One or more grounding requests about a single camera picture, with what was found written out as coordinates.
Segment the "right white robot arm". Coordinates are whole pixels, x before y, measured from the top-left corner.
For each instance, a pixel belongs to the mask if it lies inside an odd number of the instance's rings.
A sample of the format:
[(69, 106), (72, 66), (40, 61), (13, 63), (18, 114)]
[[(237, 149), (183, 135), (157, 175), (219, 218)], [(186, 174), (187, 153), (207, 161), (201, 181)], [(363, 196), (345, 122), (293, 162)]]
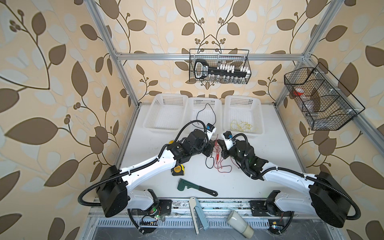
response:
[(283, 168), (255, 154), (245, 134), (230, 131), (218, 140), (223, 158), (232, 158), (241, 171), (252, 180), (274, 182), (300, 193), (297, 197), (274, 192), (274, 206), (282, 212), (317, 215), (327, 224), (342, 228), (345, 221), (358, 220), (362, 212), (341, 185), (326, 172), (317, 175)]

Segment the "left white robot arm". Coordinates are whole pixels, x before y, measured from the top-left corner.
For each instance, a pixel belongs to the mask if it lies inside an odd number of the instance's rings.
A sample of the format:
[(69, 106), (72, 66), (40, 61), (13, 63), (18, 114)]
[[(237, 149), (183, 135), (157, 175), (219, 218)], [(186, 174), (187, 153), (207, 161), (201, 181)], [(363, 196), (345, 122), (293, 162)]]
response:
[(107, 218), (126, 209), (151, 211), (159, 204), (153, 190), (137, 191), (142, 182), (167, 170), (187, 163), (193, 156), (210, 156), (215, 145), (211, 137), (216, 131), (212, 124), (198, 121), (203, 128), (193, 130), (187, 137), (176, 137), (165, 144), (158, 155), (135, 166), (118, 169), (109, 167), (102, 179), (86, 188), (78, 196), (78, 203), (87, 207), (101, 207)]

